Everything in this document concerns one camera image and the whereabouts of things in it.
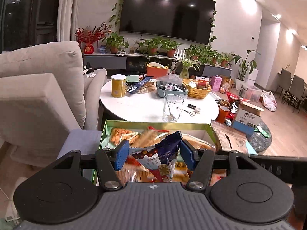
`wall-mounted television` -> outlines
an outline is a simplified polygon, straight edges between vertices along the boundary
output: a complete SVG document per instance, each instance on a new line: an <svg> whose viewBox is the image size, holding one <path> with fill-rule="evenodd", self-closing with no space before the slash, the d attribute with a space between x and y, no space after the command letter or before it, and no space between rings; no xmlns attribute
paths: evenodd
<svg viewBox="0 0 307 230"><path fill-rule="evenodd" d="M119 31L208 44L214 10L214 0L123 0Z"/></svg>

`yellow canister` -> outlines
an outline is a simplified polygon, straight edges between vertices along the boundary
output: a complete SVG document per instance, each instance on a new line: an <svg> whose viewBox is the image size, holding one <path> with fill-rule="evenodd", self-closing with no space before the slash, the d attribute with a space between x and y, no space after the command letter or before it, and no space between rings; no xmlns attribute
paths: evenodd
<svg viewBox="0 0 307 230"><path fill-rule="evenodd" d="M126 94L126 75L115 74L112 75L112 96L115 98L122 98Z"/></svg>

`scissors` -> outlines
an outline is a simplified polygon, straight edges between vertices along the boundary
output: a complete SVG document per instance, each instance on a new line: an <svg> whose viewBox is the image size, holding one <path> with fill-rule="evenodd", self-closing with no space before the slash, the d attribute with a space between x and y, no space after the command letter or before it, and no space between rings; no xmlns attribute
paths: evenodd
<svg viewBox="0 0 307 230"><path fill-rule="evenodd" d="M196 113L192 113L192 112L189 112L189 111L186 111L186 110L183 110L185 112L187 112L188 114L190 114L191 117L195 117L196 116Z"/></svg>

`pink carton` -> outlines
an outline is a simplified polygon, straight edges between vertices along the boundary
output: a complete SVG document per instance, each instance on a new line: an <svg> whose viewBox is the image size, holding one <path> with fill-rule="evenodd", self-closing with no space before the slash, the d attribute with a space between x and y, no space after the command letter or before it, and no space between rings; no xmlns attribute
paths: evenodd
<svg viewBox="0 0 307 230"><path fill-rule="evenodd" d="M209 85L212 87L213 91L219 91L221 83L222 83L222 78L216 75L216 76L212 76Z"/></svg>

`black circular cover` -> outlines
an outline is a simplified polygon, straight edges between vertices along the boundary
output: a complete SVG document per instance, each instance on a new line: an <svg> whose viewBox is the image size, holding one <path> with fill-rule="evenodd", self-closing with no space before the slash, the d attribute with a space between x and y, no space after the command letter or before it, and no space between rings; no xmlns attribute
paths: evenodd
<svg viewBox="0 0 307 230"><path fill-rule="evenodd" d="M97 202L97 187L77 172L50 169L24 181L14 193L23 220L59 224L87 213Z"/></svg>
<svg viewBox="0 0 307 230"><path fill-rule="evenodd" d="M291 189L265 169L235 170L213 185L210 199L224 214L247 223L268 223L287 216Z"/></svg>

